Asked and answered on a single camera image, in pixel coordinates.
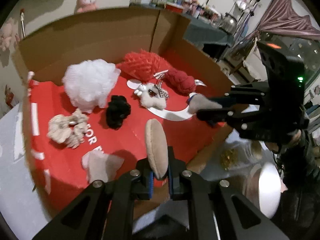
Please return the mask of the dark green tablecloth table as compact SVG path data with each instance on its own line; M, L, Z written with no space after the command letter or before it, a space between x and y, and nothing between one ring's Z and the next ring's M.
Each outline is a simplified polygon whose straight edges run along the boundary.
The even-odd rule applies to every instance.
M130 3L130 7L157 13L151 52L163 55L172 50L189 61L205 56L219 60L234 43L231 34L186 14L144 4Z

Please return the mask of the pink curtain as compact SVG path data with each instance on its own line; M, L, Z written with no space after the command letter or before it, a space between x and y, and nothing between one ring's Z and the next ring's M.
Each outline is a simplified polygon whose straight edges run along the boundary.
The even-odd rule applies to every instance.
M272 0L256 29L245 39L257 37L261 32L319 41L319 30L313 27L310 16L298 15L291 0Z

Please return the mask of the pink cat plush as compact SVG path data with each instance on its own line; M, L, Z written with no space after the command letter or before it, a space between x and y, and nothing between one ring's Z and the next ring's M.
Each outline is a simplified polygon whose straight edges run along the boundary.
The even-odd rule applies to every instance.
M77 0L77 13L93 11L97 9L97 0Z

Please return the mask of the red mesh bath pouf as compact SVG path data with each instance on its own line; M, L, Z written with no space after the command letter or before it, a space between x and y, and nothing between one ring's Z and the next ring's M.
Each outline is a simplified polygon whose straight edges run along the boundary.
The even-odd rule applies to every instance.
M116 67L127 75L144 82L153 79L156 73L172 68L171 64L158 54L142 49L140 52L125 54Z

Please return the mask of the tan round powder puff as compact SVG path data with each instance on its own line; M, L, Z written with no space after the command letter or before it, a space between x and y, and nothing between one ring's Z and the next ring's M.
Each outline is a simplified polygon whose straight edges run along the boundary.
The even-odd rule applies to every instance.
M162 124L150 119L145 125L145 146L149 165L157 180L163 180L168 170L168 144Z

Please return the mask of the grey white plush bunny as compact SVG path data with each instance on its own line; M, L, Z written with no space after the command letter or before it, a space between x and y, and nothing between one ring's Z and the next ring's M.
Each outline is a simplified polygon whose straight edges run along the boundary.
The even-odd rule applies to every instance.
M162 88L162 81L158 84L141 84L135 89L134 94L139 97L140 105L144 108L164 110L167 106L169 93Z

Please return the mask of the white mesh bath pouf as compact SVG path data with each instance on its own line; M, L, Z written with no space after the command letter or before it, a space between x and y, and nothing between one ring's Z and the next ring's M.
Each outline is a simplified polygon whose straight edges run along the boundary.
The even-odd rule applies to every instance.
M120 74L114 63L87 60L68 66L62 83L71 104L83 113L92 113L95 107L106 107L107 97Z

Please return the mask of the black scrunchie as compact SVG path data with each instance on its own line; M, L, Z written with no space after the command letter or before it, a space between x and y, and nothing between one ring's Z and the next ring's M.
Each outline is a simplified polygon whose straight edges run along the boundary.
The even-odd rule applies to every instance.
M111 129L120 129L123 121L131 114L131 106L122 95L112 95L106 109L106 123Z

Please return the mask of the red lined cardboard box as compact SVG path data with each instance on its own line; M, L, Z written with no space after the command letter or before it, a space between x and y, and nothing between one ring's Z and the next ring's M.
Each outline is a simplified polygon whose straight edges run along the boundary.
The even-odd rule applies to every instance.
M31 174L46 207L61 211L92 181L109 182L146 157L145 126L193 171L229 128L197 119L201 96L232 86L184 39L190 20L141 7L96 10L46 25L12 56L25 85L23 133Z

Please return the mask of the white cloth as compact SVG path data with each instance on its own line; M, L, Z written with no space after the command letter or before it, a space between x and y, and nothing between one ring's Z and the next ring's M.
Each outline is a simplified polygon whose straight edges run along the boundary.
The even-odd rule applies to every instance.
M81 165L87 173L89 184L95 180L105 183L113 181L123 163L123 158L100 150L89 151L81 158Z

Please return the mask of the cream crochet scrunchie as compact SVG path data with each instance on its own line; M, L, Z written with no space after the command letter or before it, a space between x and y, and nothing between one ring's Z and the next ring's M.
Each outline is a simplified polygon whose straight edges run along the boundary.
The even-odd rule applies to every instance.
M78 108L70 116L56 115L48 122L47 137L57 144L75 149L84 142L87 122L88 116Z

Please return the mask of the glass jar with metal lid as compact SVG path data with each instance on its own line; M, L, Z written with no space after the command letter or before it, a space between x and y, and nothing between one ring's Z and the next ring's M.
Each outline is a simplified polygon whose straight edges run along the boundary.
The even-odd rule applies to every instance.
M247 191L249 178L265 163L274 164L274 160L263 142L241 139L237 131L232 131L213 152L200 175L207 181L225 179L232 188L251 198Z

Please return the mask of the red knitted plush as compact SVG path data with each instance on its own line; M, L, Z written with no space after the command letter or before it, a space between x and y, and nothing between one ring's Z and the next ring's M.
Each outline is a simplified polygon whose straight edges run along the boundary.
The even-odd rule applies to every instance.
M180 94L188 95L195 92L196 86L206 86L202 81L194 79L186 72L175 68L169 69L164 78L176 89Z

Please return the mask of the pink plush pig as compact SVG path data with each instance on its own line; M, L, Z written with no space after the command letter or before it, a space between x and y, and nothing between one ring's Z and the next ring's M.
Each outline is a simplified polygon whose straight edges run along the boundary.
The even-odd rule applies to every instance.
M6 51L10 48L11 43L14 45L20 41L16 25L14 20L11 18L1 27L1 50Z

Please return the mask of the blue cloth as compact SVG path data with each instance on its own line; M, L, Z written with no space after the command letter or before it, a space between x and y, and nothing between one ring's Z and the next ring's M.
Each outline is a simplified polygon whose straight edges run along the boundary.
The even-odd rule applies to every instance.
M187 100L187 104L190 104L192 98L193 98L195 95L197 95L197 93L190 93L190 94L189 94L189 98L188 98L188 100Z

